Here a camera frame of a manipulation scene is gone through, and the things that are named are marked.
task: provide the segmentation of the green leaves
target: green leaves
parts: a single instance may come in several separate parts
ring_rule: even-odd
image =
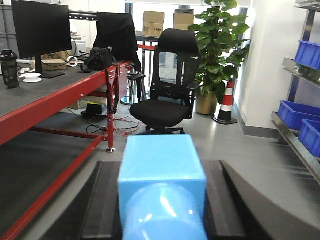
[[[240,23],[235,26],[232,30],[232,33],[235,35],[244,34],[250,27],[245,23]]]
[[[245,23],[247,16],[226,12],[238,6],[236,0],[202,1],[210,7],[195,17],[204,22],[188,28],[196,32],[202,56],[196,82],[201,83],[199,91],[202,95],[215,91],[221,104],[225,82],[238,78],[237,66],[241,66],[248,55],[249,46],[241,49],[242,43],[247,40],[238,40],[238,36],[245,33],[249,26]]]
[[[228,1],[225,0],[225,1],[223,1],[223,3],[225,6],[221,10],[225,11],[225,12],[230,9],[234,9],[238,6],[238,3],[236,0],[228,0]]]

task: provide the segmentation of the black tabletop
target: black tabletop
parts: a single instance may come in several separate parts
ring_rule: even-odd
[[[24,82],[23,78],[20,78],[17,88],[8,88],[0,76],[0,117],[97,73],[84,73],[79,67],[68,67],[60,72],[65,75],[51,79],[42,78],[42,81],[34,83]]]

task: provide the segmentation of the chair armrest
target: chair armrest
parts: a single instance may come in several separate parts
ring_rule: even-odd
[[[131,81],[139,81],[141,79],[144,79],[146,75],[143,74],[128,74],[127,78]]]
[[[199,84],[193,82],[193,83],[190,83],[186,88],[190,91],[195,91],[199,88]]]

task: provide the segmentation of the red workbench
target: red workbench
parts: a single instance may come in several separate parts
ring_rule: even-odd
[[[1,240],[15,239],[100,142],[108,141],[107,152],[114,150],[114,114],[111,111],[107,112],[108,121],[105,134],[99,135],[33,127],[84,96],[104,98],[113,96],[114,99],[116,91],[119,92],[119,88],[121,96],[121,92],[127,89],[127,72],[130,69],[129,62],[119,63],[118,74],[115,66],[103,71],[92,71],[91,73],[83,73],[79,67],[69,67],[65,70],[66,74],[63,76],[53,79],[43,78],[42,81],[37,83],[20,81],[18,88],[7,89],[3,83],[0,83],[0,145],[30,129],[93,140],[6,234],[1,236]],[[105,89],[104,92],[96,91],[103,88]]]

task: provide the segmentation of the chair seat cushion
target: chair seat cushion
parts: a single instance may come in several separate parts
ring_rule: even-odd
[[[155,127],[174,127],[189,115],[187,106],[157,100],[144,100],[130,108],[130,114],[144,124]]]

